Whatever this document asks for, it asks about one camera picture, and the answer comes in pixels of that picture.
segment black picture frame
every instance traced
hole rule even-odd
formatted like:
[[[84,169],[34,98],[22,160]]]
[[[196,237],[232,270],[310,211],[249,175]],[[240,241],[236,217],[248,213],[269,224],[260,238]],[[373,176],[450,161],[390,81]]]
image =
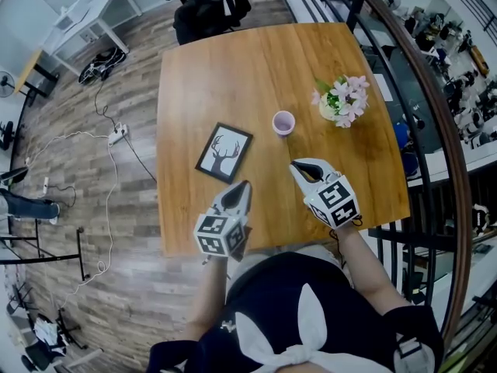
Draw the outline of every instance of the black picture frame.
[[[233,167],[233,170],[231,171],[231,174],[229,176],[214,173],[210,170],[205,169],[204,167],[201,167],[201,164],[202,164],[203,160],[205,159],[205,155],[210,150],[210,146],[212,145],[214,137],[216,136],[216,133],[220,127],[247,137],[247,141],[244,143],[240,153],[238,154],[235,166]],[[209,140],[207,141],[205,147],[203,148],[202,154],[200,155],[200,158],[199,158],[198,162],[196,163],[195,169],[201,171],[202,173],[207,174],[208,176],[212,176],[212,177],[216,178],[217,180],[223,181],[224,183],[228,183],[228,184],[233,183],[233,180],[235,179],[236,173],[238,172],[238,169],[240,168],[240,165],[245,157],[245,153],[247,153],[247,149],[249,148],[249,146],[252,142],[252,139],[253,139],[253,135],[250,133],[247,133],[243,130],[240,130],[239,128],[229,126],[227,124],[217,123],[216,127],[213,129],[212,133],[210,134]]]

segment picture frame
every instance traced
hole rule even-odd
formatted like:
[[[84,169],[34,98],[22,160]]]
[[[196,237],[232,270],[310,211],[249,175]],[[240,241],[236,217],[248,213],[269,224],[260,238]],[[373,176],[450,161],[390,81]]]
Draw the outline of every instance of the picture frame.
[[[252,139],[250,133],[217,123],[195,169],[224,183],[233,183]]]

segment small cup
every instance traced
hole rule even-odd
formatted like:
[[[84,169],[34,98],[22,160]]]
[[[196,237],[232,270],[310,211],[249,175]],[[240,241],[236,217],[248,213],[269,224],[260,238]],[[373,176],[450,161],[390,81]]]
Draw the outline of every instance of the small cup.
[[[273,130],[280,136],[286,137],[295,128],[295,117],[286,110],[276,112],[273,116]]]

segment power strip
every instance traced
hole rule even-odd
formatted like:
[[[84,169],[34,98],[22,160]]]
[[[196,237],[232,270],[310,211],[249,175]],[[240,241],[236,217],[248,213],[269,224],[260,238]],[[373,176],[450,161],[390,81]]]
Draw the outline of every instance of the power strip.
[[[116,144],[118,141],[122,140],[124,136],[127,135],[127,125],[126,124],[120,124],[118,127],[116,127],[116,131],[113,131],[109,135],[109,146],[113,146]]]
[[[45,177],[45,182],[43,183],[43,195],[45,196],[48,191],[48,177]]]

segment wooden handrail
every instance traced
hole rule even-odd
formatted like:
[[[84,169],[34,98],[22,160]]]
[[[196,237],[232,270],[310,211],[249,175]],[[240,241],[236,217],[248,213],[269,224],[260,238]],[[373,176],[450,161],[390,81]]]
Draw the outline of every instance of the wooden handrail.
[[[453,280],[442,333],[447,349],[461,317],[471,269],[471,190],[466,162],[447,101],[443,97],[434,74],[430,71],[417,47],[413,45],[411,36],[382,0],[365,0],[365,2],[380,17],[411,65],[412,71],[425,93],[432,115],[436,119],[435,125],[440,134],[447,160],[449,181],[454,190],[457,241]]]

